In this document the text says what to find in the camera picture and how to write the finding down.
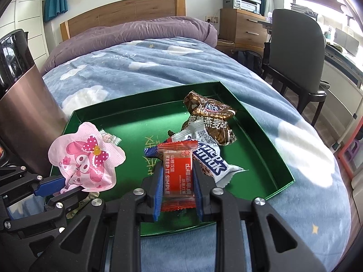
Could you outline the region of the small red candy packet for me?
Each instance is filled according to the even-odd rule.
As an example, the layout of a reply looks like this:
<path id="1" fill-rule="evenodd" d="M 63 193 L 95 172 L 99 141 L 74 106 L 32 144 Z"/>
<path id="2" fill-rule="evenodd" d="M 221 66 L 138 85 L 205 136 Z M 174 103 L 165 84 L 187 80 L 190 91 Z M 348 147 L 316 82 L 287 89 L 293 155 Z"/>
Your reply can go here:
<path id="1" fill-rule="evenodd" d="M 162 212 L 179 211 L 196 206 L 193 188 L 193 152 L 198 141 L 184 140 L 162 143 L 157 152 L 162 155 L 163 202 Z"/>

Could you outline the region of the pink cartoon snack packet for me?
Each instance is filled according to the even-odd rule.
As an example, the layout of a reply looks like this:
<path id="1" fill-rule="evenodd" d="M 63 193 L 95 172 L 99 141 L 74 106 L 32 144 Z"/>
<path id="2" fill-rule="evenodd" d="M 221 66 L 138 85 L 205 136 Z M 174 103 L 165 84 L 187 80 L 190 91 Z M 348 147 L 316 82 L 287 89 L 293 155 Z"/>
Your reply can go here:
<path id="1" fill-rule="evenodd" d="M 76 133 L 58 137 L 51 144 L 48 158 L 65 178 L 63 194 L 76 187 L 84 192 L 103 192 L 116 185 L 116 167 L 126 155 L 118 144 L 121 139 L 84 122 Z"/>

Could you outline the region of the white blue milk snack packet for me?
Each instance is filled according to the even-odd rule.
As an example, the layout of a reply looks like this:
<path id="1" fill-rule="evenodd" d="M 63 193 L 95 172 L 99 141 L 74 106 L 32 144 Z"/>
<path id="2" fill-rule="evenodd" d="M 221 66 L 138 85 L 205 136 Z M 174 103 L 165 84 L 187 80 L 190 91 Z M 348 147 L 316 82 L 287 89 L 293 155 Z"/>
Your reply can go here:
<path id="1" fill-rule="evenodd" d="M 164 143 L 171 142 L 173 141 L 169 138 Z M 157 152 L 157 146 L 144 149 L 145 157 L 158 158 L 162 160 L 162 155 Z M 202 172 L 213 177 L 216 185 L 221 188 L 228 185 L 236 173 L 245 172 L 244 168 L 236 165 L 230 165 L 227 161 L 225 161 L 225 159 L 220 155 L 218 145 L 211 145 L 198 141 L 198 148 L 193 152 L 193 159 L 200 163 Z"/>

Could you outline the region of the white oat bar packet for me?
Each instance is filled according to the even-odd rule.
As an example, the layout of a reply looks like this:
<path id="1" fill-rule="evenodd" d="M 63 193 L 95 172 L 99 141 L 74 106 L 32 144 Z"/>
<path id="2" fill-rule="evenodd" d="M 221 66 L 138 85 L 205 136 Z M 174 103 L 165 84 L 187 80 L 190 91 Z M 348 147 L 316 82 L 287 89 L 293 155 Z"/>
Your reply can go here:
<path id="1" fill-rule="evenodd" d="M 226 120 L 214 117 L 191 116 L 183 129 L 171 136 L 171 140 L 195 139 L 202 143 L 227 146 L 236 141 L 236 136 Z"/>

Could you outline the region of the green tray box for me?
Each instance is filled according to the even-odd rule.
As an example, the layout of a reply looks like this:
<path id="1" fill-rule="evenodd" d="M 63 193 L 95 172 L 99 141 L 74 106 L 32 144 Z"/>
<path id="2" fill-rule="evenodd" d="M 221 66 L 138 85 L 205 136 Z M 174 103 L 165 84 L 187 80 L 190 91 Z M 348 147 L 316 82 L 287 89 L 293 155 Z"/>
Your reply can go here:
<path id="1" fill-rule="evenodd" d="M 116 168 L 117 183 L 100 197 L 111 201 L 139 187 L 153 173 L 156 159 L 144 156 L 144 149 L 167 138 L 168 131 L 180 131 L 189 113 L 183 100 L 189 92 L 223 102 L 236 110 L 229 126 L 236 141 L 221 147 L 221 156 L 231 165 L 243 168 L 226 186 L 243 199 L 269 199 L 294 183 L 275 146 L 237 95 L 220 82 L 181 85 L 124 96 L 74 111 L 64 133 L 75 133 L 85 121 L 121 139 L 125 162 Z"/>

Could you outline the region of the brown black electric kettle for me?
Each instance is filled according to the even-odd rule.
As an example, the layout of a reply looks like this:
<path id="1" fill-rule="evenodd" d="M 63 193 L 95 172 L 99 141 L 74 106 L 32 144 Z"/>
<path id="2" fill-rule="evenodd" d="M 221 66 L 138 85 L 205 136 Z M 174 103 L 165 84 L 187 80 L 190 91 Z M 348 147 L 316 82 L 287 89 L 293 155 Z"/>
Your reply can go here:
<path id="1" fill-rule="evenodd" d="M 48 177 L 48 151 L 65 128 L 66 115 L 46 86 L 16 29 L 1 37 L 1 139 L 32 172 Z"/>

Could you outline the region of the brown chocolate snack packet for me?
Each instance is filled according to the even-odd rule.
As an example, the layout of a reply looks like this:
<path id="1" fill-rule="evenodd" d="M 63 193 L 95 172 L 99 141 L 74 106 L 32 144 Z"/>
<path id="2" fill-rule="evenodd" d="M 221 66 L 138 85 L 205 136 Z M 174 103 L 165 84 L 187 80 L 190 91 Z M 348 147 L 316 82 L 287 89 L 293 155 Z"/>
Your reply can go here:
<path id="1" fill-rule="evenodd" d="M 208 134 L 219 146 L 227 146 L 237 140 L 228 125 L 228 120 L 236 115 L 236 110 L 231 106 L 202 96 L 195 91 L 189 92 L 183 103 L 189 112 L 189 118 L 182 124 L 182 130 L 190 123 L 202 120 Z"/>

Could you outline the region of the dark grey chair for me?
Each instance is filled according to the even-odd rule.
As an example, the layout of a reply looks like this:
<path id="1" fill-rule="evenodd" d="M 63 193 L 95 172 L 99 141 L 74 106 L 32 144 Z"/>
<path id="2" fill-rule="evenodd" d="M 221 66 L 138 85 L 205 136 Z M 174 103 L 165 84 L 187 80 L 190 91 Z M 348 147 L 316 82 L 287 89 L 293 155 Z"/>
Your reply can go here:
<path id="1" fill-rule="evenodd" d="M 272 77 L 272 86 L 284 95 L 290 89 L 298 96 L 297 111 L 317 103 L 311 121 L 314 126 L 322 111 L 330 84 L 322 80 L 326 40 L 317 21 L 300 12 L 275 9 L 272 13 L 272 33 L 268 62 L 262 78 Z"/>

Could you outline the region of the purple duvet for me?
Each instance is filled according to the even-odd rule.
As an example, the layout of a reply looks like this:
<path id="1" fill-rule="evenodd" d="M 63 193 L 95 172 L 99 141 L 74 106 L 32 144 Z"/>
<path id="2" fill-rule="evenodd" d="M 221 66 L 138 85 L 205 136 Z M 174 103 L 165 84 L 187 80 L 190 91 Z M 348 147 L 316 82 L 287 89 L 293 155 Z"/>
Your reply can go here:
<path id="1" fill-rule="evenodd" d="M 121 43 L 173 37 L 196 39 L 214 48 L 217 45 L 218 33 L 210 23 L 182 16 L 127 22 L 113 27 L 94 27 L 56 46 L 40 69 L 40 73 L 45 75 L 78 56 Z"/>

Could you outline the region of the wooden drawer cabinet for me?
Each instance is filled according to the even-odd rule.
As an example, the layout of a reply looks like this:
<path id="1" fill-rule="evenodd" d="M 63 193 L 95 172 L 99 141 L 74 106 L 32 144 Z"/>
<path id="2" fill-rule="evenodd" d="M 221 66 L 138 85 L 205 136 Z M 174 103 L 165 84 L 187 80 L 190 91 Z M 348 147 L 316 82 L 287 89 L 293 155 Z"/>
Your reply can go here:
<path id="1" fill-rule="evenodd" d="M 268 32 L 260 23 L 264 16 L 240 9 L 220 9 L 220 26 L 216 49 L 232 56 L 237 51 L 263 55 Z"/>

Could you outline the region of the white wardrobe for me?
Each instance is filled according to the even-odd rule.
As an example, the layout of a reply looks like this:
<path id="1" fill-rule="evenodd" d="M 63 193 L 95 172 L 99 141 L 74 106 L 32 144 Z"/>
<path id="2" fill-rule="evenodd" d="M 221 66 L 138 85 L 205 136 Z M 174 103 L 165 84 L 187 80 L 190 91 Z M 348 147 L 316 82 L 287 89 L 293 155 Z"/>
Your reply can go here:
<path id="1" fill-rule="evenodd" d="M 38 69 L 42 68 L 49 56 L 42 2 L 43 0 L 12 0 L 1 16 L 1 36 L 16 29 L 28 33 L 28 47 Z"/>

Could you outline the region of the white desk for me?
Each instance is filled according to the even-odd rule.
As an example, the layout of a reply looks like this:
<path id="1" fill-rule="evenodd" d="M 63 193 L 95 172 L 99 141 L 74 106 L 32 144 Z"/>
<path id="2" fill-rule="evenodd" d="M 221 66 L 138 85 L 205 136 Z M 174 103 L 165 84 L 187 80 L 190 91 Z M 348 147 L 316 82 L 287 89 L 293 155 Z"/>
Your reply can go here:
<path id="1" fill-rule="evenodd" d="M 330 84 L 322 117 L 335 139 L 336 149 L 348 140 L 362 117 L 362 69 L 328 44 L 322 80 Z"/>

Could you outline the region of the wooden headboard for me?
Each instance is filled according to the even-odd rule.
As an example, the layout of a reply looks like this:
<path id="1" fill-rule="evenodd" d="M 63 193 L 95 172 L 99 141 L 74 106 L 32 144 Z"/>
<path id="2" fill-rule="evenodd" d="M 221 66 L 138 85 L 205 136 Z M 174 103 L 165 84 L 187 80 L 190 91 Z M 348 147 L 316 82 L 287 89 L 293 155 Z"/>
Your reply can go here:
<path id="1" fill-rule="evenodd" d="M 185 16 L 186 0 L 122 0 L 97 7 L 60 24 L 62 41 L 90 28 L 127 22 Z"/>

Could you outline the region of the grey printer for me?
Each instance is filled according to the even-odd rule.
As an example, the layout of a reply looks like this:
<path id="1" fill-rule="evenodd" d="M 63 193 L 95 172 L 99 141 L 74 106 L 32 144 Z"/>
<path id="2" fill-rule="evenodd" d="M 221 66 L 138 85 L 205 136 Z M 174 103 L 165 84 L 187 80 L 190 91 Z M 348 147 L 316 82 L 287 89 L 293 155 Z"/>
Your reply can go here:
<path id="1" fill-rule="evenodd" d="M 260 14 L 262 0 L 223 0 L 223 7 L 230 9 L 240 9 Z"/>

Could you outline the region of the wall power socket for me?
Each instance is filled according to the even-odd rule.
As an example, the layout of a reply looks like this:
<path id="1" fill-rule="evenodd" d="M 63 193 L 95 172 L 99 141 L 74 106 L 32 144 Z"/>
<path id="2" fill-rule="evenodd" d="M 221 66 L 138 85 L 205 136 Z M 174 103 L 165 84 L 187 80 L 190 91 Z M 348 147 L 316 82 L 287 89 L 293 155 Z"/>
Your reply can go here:
<path id="1" fill-rule="evenodd" d="M 216 17 L 216 16 L 206 16 L 206 22 L 216 24 L 216 23 L 218 23 L 218 17 Z"/>

